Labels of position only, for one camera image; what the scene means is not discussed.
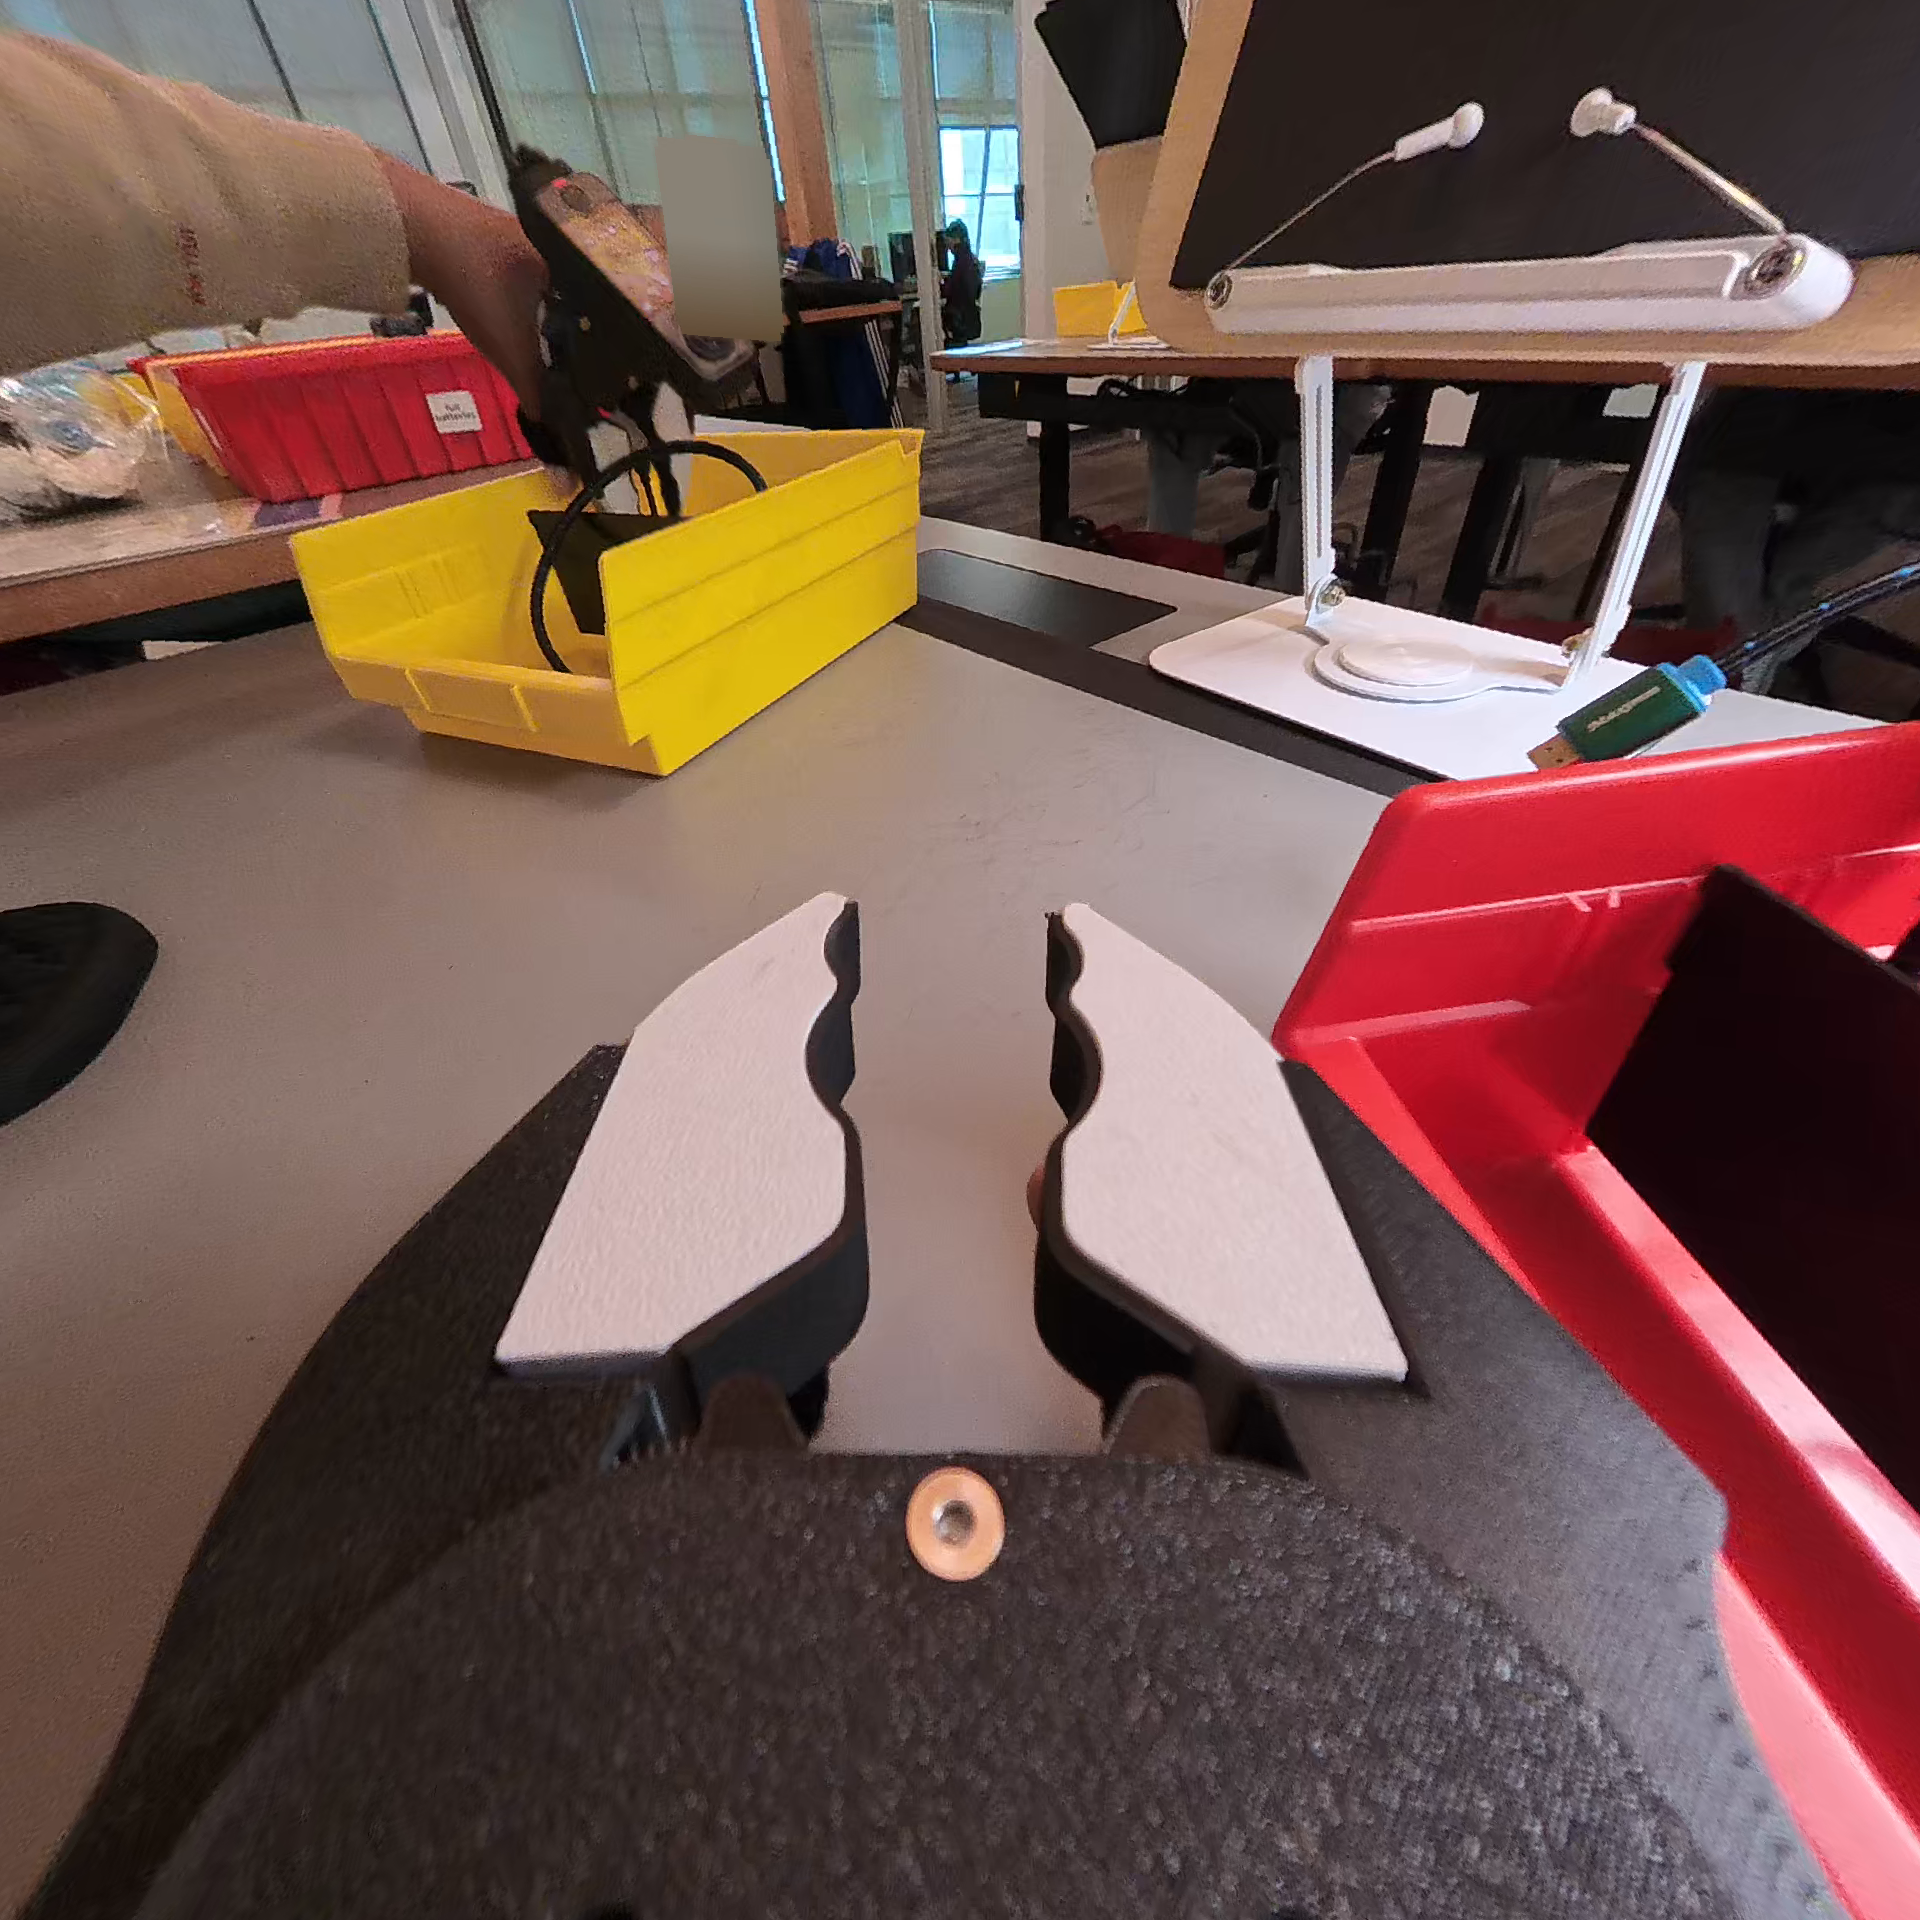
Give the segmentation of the person's left hand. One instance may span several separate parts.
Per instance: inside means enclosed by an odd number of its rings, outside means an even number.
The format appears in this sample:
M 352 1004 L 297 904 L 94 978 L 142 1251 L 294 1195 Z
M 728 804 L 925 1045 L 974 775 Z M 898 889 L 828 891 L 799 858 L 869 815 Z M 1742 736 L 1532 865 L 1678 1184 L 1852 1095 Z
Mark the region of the person's left hand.
M 541 420 L 546 265 L 519 221 L 457 186 L 376 155 L 400 212 L 414 287 L 439 303 L 501 373 L 525 420 Z

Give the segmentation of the red ribbed bin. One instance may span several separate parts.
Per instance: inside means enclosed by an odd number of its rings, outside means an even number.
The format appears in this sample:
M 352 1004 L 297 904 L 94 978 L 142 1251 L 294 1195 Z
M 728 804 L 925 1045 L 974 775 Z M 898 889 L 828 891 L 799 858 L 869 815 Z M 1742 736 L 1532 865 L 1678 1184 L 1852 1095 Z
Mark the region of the red ribbed bin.
M 162 425 L 272 505 L 525 461 L 511 387 L 455 329 L 136 356 Z

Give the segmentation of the wooden column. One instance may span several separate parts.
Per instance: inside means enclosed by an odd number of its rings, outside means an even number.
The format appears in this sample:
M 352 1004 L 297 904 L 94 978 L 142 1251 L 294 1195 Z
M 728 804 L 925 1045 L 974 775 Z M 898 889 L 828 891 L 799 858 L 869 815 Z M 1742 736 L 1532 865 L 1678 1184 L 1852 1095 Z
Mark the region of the wooden column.
M 836 235 L 820 72 L 808 2 L 757 2 L 758 47 L 775 119 L 789 242 Z

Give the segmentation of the black divider panel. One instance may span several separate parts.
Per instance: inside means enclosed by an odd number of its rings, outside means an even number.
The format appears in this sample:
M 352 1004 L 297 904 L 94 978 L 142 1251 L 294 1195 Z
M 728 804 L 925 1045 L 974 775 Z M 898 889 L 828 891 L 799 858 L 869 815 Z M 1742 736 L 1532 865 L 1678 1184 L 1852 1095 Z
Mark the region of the black divider panel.
M 1589 1139 L 1914 1505 L 1914 971 L 1729 867 L 1666 968 Z
M 566 531 L 559 528 L 562 513 L 530 509 L 525 515 L 540 546 L 556 546 L 552 575 L 566 602 L 566 613 L 582 636 L 605 636 L 608 613 L 600 586 L 600 562 L 610 552 L 650 538 L 669 525 L 666 516 L 650 513 L 586 509 Z

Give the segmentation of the blue striped jacket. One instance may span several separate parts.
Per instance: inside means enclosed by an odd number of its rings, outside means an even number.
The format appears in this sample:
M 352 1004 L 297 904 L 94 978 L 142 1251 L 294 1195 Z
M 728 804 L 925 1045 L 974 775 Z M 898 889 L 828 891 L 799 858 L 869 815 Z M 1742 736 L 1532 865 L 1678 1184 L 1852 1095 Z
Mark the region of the blue striped jacket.
M 781 276 L 783 420 L 807 429 L 898 428 L 903 303 L 839 237 L 793 247 Z

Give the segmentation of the clear plastic bag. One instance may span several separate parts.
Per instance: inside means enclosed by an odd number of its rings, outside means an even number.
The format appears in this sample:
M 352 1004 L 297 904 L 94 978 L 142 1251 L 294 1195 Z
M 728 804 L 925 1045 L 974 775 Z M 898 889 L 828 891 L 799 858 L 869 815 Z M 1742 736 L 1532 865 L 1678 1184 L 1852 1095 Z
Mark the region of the clear plastic bag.
M 136 505 L 162 469 L 146 381 L 89 364 L 1 377 L 1 525 Z

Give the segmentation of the person's left forearm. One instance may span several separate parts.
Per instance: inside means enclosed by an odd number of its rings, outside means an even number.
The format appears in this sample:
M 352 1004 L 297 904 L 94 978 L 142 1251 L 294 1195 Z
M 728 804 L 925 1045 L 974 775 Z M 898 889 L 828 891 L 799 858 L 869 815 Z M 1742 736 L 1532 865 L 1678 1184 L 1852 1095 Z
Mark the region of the person's left forearm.
M 1 37 L 6 376 L 309 307 L 392 313 L 412 290 L 400 205 L 358 136 Z

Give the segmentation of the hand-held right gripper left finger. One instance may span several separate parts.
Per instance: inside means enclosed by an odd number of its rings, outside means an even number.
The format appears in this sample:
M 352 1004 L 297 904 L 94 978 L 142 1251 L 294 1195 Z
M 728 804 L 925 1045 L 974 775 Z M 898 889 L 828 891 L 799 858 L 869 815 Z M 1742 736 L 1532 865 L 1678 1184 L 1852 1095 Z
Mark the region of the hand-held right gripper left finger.
M 818 893 L 682 978 L 630 1033 L 495 1338 L 516 1378 L 733 1376 L 789 1399 L 869 1309 L 848 1116 L 857 904 Z

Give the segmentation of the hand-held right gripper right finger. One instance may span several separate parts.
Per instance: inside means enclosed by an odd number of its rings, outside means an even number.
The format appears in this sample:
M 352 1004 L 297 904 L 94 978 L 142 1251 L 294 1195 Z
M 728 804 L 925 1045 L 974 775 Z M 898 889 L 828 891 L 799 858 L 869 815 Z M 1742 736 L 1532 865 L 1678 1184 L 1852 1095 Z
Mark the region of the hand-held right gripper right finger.
M 1408 1355 L 1284 1063 L 1201 978 L 1088 904 L 1046 920 L 1048 1091 L 1036 1321 L 1097 1397 L 1400 1388 Z

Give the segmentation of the white board stand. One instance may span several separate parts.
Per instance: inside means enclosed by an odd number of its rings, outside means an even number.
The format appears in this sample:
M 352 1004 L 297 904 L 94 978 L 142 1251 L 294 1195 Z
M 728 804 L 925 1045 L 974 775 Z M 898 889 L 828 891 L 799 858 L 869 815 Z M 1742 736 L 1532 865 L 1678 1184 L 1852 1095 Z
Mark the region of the white board stand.
M 1292 377 L 1301 405 L 1303 592 L 1168 641 L 1148 658 L 1162 682 L 1442 780 L 1620 760 L 1698 721 L 1725 688 L 1725 669 L 1704 657 L 1653 667 L 1608 661 L 1708 361 L 1670 361 L 1598 611 L 1552 650 L 1458 618 L 1365 602 L 1337 578 L 1332 347 L 1437 331 L 1645 331 L 1661 345 L 1684 345 L 1728 331 L 1810 329 L 1833 321 L 1856 288 L 1856 267 L 1834 247 L 1786 228 L 1752 194 L 1640 123 L 1636 108 L 1607 87 L 1575 104 L 1573 137 L 1636 137 L 1760 232 L 1431 267 L 1257 265 L 1342 188 L 1431 153 L 1465 152 L 1481 129 L 1484 111 L 1462 104 L 1449 119 L 1404 133 L 1232 252 L 1198 295 L 1184 295 L 1184 315 L 1217 323 L 1224 340 L 1286 337 L 1303 345 Z

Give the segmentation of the red plastic bin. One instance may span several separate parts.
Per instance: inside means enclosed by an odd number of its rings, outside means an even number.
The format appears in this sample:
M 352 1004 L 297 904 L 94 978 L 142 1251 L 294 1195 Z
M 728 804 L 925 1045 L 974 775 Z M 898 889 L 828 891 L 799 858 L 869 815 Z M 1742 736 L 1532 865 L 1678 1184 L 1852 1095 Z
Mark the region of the red plastic bin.
M 1272 1043 L 1410 1389 L 1295 1458 L 1573 1672 L 1742 1916 L 1914 1916 L 1909 1505 L 1589 1139 L 1702 880 L 1914 960 L 1914 725 L 1426 784 Z

